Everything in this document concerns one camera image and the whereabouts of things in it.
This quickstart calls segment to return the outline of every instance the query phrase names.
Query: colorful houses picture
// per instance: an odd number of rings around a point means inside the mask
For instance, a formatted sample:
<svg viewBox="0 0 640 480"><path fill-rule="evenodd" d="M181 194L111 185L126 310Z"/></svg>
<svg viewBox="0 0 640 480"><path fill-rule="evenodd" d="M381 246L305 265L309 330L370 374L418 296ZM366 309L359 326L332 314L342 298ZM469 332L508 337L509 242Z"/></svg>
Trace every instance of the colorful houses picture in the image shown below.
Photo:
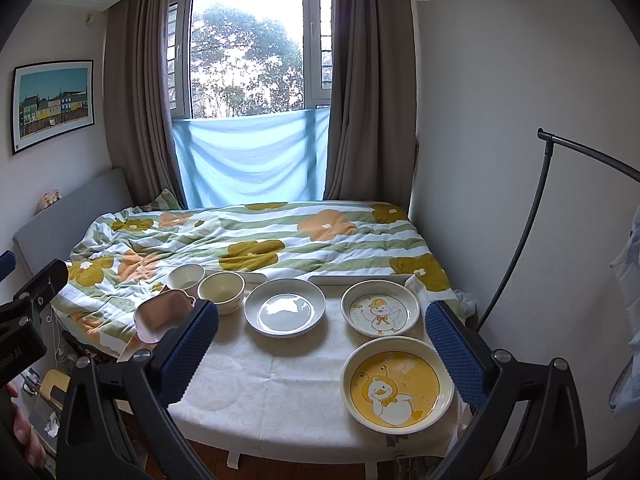
<svg viewBox="0 0 640 480"><path fill-rule="evenodd" d="M14 70L14 154L94 124L93 61L57 61Z"/></svg>

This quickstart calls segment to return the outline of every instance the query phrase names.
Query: bed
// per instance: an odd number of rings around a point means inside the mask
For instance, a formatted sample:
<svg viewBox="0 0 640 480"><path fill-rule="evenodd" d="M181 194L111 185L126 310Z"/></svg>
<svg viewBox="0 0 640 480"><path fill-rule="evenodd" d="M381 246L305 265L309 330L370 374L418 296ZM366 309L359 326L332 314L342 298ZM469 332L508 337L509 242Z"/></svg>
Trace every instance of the bed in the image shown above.
<svg viewBox="0 0 640 480"><path fill-rule="evenodd" d="M164 190L133 206L122 172L112 170L40 212L14 241L32 272L52 258L67 261L69 282L52 301L54 312L79 342L116 358L135 333L138 305L185 263L268 279L417 271L432 300L457 302L406 212L387 203L181 210Z"/></svg>

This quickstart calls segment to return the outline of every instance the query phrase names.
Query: light blue cloth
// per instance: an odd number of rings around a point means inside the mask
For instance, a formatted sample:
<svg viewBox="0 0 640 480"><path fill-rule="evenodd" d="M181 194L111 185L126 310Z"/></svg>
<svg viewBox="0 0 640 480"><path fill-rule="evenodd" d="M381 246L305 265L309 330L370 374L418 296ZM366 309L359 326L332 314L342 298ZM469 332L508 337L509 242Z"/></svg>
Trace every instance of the light blue cloth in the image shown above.
<svg viewBox="0 0 640 480"><path fill-rule="evenodd" d="M189 208L322 200L329 111L174 120Z"/></svg>

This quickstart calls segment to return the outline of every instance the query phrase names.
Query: tree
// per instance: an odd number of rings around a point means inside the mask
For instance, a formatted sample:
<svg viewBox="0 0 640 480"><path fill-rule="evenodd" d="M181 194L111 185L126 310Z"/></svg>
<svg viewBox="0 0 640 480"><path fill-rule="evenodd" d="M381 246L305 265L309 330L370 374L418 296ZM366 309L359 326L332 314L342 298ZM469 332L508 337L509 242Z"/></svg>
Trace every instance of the tree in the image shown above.
<svg viewBox="0 0 640 480"><path fill-rule="evenodd" d="M235 117L304 106L302 52L277 20L216 5L192 18L195 118Z"/></svg>

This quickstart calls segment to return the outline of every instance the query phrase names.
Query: wooden floor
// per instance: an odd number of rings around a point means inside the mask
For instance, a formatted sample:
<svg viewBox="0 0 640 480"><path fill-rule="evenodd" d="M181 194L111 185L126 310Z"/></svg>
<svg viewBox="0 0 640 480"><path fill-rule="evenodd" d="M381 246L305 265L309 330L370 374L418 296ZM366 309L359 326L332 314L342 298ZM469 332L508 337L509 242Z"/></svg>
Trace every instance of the wooden floor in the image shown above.
<svg viewBox="0 0 640 480"><path fill-rule="evenodd" d="M226 466L226 451L197 442L189 443L218 480L364 480L364 464L297 464L241 455L239 468L231 469ZM151 455L146 462L146 472L157 480L164 479ZM378 480L393 478L394 463L378 462Z"/></svg>

